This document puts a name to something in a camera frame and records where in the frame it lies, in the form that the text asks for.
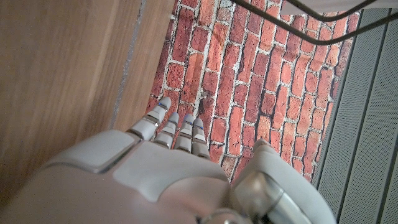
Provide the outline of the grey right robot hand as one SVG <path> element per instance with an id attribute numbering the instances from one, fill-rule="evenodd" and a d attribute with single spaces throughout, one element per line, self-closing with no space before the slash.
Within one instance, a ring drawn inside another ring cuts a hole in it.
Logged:
<path id="1" fill-rule="evenodd" d="M 230 182 L 210 159 L 203 122 L 158 104 L 44 164 L 2 223 L 334 223 L 323 197 L 265 140 Z"/>

